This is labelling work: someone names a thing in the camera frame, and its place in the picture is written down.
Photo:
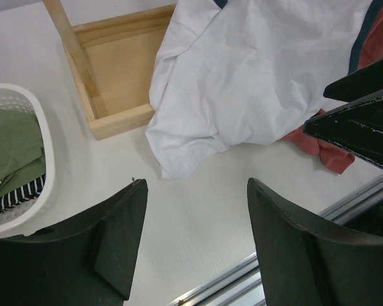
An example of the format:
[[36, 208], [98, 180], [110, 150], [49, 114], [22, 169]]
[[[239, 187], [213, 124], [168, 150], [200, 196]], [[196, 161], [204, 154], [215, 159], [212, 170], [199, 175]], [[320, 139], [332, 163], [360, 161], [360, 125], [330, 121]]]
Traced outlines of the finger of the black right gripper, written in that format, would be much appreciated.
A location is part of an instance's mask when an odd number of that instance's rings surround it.
[[303, 132], [383, 170], [383, 94], [313, 117], [305, 122]]
[[383, 58], [329, 84], [323, 96], [349, 103], [382, 89]]

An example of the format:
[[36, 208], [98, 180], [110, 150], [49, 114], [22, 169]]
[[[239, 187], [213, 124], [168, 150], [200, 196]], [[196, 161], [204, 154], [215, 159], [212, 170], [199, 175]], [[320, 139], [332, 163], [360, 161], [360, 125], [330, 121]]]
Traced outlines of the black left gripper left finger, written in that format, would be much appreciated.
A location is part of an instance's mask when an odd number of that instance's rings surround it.
[[36, 233], [0, 238], [0, 305], [122, 305], [146, 215], [144, 179]]

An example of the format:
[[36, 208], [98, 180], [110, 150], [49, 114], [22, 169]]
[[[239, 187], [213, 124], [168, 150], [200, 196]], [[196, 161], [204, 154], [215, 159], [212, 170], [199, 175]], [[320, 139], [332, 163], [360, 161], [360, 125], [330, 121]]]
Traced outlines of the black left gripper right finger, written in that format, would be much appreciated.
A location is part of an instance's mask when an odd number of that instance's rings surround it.
[[268, 305], [383, 305], [383, 237], [328, 221], [255, 178], [247, 200]]

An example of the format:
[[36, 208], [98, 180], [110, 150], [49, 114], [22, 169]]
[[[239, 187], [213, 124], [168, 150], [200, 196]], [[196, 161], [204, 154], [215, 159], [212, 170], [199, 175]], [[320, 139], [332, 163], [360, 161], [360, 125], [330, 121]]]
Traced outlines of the green tank top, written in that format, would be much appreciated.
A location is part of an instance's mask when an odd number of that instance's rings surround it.
[[45, 173], [43, 138], [35, 114], [0, 110], [0, 197]]

